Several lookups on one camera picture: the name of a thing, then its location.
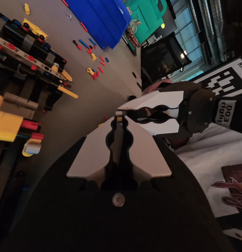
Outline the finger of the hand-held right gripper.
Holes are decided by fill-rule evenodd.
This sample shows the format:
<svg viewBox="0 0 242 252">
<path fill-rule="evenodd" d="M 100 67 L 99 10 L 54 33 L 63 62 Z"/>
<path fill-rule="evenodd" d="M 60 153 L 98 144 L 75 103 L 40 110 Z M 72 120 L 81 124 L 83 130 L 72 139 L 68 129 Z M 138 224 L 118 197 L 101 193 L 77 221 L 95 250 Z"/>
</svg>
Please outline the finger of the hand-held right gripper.
<svg viewBox="0 0 242 252">
<path fill-rule="evenodd" d="M 176 118 L 163 112 L 154 112 L 151 115 L 147 112 L 132 112 L 131 119 L 153 136 L 179 132 L 180 125 Z"/>
<path fill-rule="evenodd" d="M 119 111 L 139 110 L 141 108 L 156 108 L 166 106 L 167 109 L 176 109 L 182 102 L 184 91 L 160 92 L 153 91 L 139 98 L 130 100 L 117 108 Z"/>
</svg>

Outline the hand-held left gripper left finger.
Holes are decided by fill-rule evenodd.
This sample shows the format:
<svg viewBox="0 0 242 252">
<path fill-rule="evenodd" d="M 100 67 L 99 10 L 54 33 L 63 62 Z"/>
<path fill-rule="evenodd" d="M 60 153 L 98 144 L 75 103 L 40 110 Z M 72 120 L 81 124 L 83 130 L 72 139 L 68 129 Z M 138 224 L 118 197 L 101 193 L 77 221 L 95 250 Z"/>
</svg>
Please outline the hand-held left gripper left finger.
<svg viewBox="0 0 242 252">
<path fill-rule="evenodd" d="M 66 174 L 68 178 L 95 181 L 98 186 L 101 186 L 105 180 L 105 167 L 111 156 L 110 144 L 107 145 L 106 137 L 115 126 L 116 118 L 112 117 L 86 136 Z"/>
</svg>

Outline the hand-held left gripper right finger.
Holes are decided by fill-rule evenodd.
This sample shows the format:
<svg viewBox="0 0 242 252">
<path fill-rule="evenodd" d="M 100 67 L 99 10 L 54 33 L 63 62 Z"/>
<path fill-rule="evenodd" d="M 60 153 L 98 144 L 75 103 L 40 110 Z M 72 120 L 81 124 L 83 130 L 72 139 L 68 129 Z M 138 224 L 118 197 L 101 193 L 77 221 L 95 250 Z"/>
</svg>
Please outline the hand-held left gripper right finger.
<svg viewBox="0 0 242 252">
<path fill-rule="evenodd" d="M 135 181 L 141 184 L 153 178 L 170 177 L 172 172 L 153 136 L 128 116 L 124 118 L 127 120 L 127 131 L 132 135 L 128 155 Z"/>
</svg>

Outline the lego car model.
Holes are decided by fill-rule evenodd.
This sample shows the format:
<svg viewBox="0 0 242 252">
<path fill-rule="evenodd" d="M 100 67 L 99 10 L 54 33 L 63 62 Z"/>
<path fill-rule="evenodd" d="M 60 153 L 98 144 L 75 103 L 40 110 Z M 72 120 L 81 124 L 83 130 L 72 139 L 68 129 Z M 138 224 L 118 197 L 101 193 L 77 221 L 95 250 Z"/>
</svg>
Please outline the lego car model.
<svg viewBox="0 0 242 252">
<path fill-rule="evenodd" d="M 0 12 L 0 167 L 6 145 L 16 143 L 16 160 L 38 154 L 44 135 L 41 117 L 69 91 L 67 61 L 47 43 L 48 35 L 28 19 L 9 19 Z"/>
</svg>

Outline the scattered small lego pieces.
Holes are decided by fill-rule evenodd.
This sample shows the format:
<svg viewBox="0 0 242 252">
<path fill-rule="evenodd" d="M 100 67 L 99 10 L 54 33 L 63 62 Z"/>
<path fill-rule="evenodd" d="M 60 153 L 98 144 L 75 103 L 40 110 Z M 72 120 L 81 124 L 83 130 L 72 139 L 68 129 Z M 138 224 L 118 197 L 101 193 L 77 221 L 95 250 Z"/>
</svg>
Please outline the scattered small lego pieces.
<svg viewBox="0 0 242 252">
<path fill-rule="evenodd" d="M 102 65 L 102 67 L 104 67 L 106 64 L 105 61 L 109 62 L 109 60 L 107 58 L 102 57 L 103 50 L 89 34 L 89 30 L 87 29 L 88 25 L 85 26 L 85 24 L 80 20 L 78 22 L 82 27 L 80 31 L 82 32 L 82 30 L 84 30 L 86 32 L 87 35 L 86 38 L 89 40 L 89 44 L 87 45 L 87 43 L 85 43 L 81 38 L 72 40 L 73 44 L 80 51 L 79 53 L 78 51 L 74 50 L 73 53 L 75 53 L 74 56 L 76 57 L 77 61 L 80 61 L 83 64 L 84 68 L 88 63 L 96 62 L 93 64 L 94 67 L 96 66 L 96 64 L 98 64 L 97 65 L 98 69 L 96 71 L 93 70 L 92 68 L 87 69 L 87 72 L 91 74 L 92 78 L 95 80 L 99 77 L 100 73 L 101 74 L 104 73 L 100 64 Z"/>
</svg>

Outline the person's right hand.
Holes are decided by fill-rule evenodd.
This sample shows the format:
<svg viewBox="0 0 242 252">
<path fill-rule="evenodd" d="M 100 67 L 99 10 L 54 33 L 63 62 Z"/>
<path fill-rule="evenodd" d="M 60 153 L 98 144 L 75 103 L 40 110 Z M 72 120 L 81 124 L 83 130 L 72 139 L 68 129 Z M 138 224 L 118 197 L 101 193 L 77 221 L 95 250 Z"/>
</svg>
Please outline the person's right hand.
<svg viewBox="0 0 242 252">
<path fill-rule="evenodd" d="M 160 90 L 161 88 L 163 87 L 167 87 L 169 86 L 170 84 L 173 84 L 172 81 L 170 81 L 169 79 L 163 79 L 163 80 L 160 80 L 152 85 L 150 85 L 149 87 L 147 87 L 144 91 L 143 91 L 143 95 L 146 95 L 148 93 L 151 93 L 153 91 L 157 91 L 157 90 Z"/>
</svg>

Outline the square code card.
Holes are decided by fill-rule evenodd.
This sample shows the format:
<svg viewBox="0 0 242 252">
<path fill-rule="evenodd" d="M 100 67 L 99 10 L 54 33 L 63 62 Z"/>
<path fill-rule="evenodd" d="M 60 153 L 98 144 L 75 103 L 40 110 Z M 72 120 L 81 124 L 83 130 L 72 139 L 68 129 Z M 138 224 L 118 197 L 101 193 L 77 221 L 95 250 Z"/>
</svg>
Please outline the square code card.
<svg viewBox="0 0 242 252">
<path fill-rule="evenodd" d="M 201 83 L 217 97 L 242 96 L 242 56 L 227 61 L 190 81 Z"/>
</svg>

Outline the teal container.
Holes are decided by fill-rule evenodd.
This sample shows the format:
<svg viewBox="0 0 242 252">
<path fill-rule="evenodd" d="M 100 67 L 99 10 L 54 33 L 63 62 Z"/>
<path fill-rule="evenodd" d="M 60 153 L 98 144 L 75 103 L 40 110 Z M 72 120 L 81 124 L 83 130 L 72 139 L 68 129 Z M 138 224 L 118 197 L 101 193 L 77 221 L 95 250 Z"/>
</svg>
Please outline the teal container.
<svg viewBox="0 0 242 252">
<path fill-rule="evenodd" d="M 163 24 L 162 17 L 168 7 L 166 0 L 127 0 L 125 6 L 132 11 L 132 20 L 141 22 L 135 32 L 139 44 L 144 43 Z"/>
</svg>

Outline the miniature bicycle model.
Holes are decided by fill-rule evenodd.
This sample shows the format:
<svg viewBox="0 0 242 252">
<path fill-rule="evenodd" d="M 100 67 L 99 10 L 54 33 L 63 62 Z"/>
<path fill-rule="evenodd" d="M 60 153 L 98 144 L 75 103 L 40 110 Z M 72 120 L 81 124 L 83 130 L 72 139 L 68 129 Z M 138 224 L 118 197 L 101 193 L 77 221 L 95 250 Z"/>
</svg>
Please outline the miniature bicycle model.
<svg viewBox="0 0 242 252">
<path fill-rule="evenodd" d="M 141 21 L 139 20 L 138 15 L 136 15 L 136 19 L 132 19 L 127 27 L 127 31 L 135 34 L 137 32 L 138 27 L 140 26 Z"/>
</svg>

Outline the black monitor screen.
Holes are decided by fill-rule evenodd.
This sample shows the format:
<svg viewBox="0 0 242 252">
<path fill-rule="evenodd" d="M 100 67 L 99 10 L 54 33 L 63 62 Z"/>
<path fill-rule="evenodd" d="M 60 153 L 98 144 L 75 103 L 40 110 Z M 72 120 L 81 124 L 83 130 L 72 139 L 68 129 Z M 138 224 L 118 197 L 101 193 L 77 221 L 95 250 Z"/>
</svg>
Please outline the black monitor screen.
<svg viewBox="0 0 242 252">
<path fill-rule="evenodd" d="M 176 29 L 176 14 L 174 12 L 172 3 L 170 0 L 166 0 L 167 3 L 167 10 L 165 14 L 163 15 L 163 23 L 165 24 L 165 27 L 163 28 L 163 37 L 166 37 L 173 33 Z"/>
</svg>

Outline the blue plastic bin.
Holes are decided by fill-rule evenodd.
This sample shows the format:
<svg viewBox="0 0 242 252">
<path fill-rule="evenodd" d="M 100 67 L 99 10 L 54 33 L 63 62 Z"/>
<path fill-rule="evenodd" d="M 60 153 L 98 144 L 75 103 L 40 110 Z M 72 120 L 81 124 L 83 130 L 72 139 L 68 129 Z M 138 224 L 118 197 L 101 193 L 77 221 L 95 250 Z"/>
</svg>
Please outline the blue plastic bin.
<svg viewBox="0 0 242 252">
<path fill-rule="evenodd" d="M 101 49 L 114 49 L 131 21 L 122 0 L 67 0 L 69 9 Z"/>
</svg>

